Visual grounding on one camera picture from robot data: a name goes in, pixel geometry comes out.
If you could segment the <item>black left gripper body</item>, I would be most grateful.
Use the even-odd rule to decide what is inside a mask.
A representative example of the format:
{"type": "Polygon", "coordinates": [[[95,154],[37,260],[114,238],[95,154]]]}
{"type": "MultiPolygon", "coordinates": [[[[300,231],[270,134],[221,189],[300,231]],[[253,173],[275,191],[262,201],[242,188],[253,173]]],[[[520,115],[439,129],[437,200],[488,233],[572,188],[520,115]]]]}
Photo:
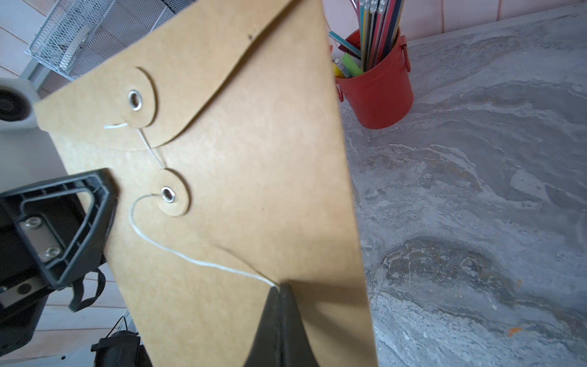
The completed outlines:
{"type": "Polygon", "coordinates": [[[1,219],[1,354],[28,344],[38,325],[48,290],[38,261],[18,225],[1,219]]]}

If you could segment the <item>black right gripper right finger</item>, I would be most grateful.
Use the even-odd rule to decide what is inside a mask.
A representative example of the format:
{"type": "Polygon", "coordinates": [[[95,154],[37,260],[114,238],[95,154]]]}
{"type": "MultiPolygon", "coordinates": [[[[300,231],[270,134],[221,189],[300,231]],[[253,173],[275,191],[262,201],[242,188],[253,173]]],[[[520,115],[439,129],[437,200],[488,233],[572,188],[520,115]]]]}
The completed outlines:
{"type": "Polygon", "coordinates": [[[281,285],[281,366],[319,366],[289,284],[281,285]]]}

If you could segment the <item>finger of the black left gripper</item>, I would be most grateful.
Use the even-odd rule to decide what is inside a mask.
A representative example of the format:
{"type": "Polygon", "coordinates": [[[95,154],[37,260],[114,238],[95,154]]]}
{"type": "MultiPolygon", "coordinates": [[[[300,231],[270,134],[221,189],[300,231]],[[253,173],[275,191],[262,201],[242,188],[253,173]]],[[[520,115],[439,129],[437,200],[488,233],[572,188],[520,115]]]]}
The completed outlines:
{"type": "Polygon", "coordinates": [[[45,180],[1,195],[1,279],[40,275],[60,290],[103,263],[103,250],[116,214],[118,191],[108,169],[45,180]],[[38,254],[24,229],[41,219],[43,239],[61,253],[51,260],[38,254]]]}

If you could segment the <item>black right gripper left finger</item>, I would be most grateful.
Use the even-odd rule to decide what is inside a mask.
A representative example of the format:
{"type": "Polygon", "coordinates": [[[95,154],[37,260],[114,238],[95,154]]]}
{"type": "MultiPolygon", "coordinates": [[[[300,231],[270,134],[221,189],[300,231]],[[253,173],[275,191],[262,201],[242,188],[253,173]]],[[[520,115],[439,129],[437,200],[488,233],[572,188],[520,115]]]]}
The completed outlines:
{"type": "Polygon", "coordinates": [[[281,365],[281,302],[279,290],[272,287],[264,305],[252,348],[244,367],[281,365]]]}

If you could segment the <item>brown kraft file bag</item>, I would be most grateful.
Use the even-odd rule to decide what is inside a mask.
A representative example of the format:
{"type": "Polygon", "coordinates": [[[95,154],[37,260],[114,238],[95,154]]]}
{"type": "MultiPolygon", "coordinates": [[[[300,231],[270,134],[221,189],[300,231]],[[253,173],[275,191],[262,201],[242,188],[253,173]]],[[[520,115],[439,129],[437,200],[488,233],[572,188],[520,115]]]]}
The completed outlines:
{"type": "Polygon", "coordinates": [[[375,366],[319,1],[198,1],[35,105],[119,191],[105,256],[155,366],[241,366],[271,284],[321,366],[375,366]]]}

